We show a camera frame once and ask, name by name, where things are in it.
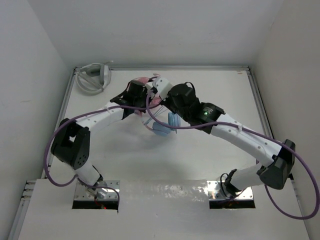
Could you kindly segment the blue pink cat-ear headphones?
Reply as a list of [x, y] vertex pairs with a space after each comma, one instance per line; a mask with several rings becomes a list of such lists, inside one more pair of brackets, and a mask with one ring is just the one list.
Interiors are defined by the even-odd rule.
[[147, 120], [143, 120], [143, 117], [141, 118], [141, 122], [143, 125], [151, 132], [153, 132], [157, 136], [166, 137], [170, 133], [177, 133], [177, 129], [175, 127], [181, 126], [181, 118], [176, 114], [169, 112], [167, 114], [167, 125], [171, 127], [166, 127], [158, 122], [153, 122], [152, 126], [148, 126], [149, 122], [152, 120], [151, 117], [149, 117]]

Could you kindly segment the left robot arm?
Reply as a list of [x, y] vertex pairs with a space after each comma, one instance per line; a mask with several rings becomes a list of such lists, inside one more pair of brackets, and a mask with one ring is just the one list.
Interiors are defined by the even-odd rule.
[[95, 189], [103, 177], [89, 158], [91, 136], [135, 111], [144, 112], [146, 103], [150, 102], [147, 94], [151, 88], [151, 83], [132, 80], [122, 93], [104, 107], [82, 114], [77, 119], [64, 119], [55, 134], [51, 154], [70, 166], [83, 185]]

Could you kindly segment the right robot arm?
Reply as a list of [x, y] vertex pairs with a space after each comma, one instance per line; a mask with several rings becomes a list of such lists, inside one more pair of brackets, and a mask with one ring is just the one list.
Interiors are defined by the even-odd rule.
[[290, 152], [296, 148], [294, 142], [286, 139], [284, 145], [280, 146], [244, 131], [240, 123], [222, 108], [213, 103], [201, 102], [193, 85], [170, 85], [160, 93], [160, 97], [170, 111], [191, 126], [204, 125], [201, 131], [235, 145], [258, 161], [251, 167], [233, 169], [228, 174], [221, 187], [225, 196], [234, 197], [248, 187], [262, 184], [276, 190], [284, 188], [295, 163], [295, 157]]

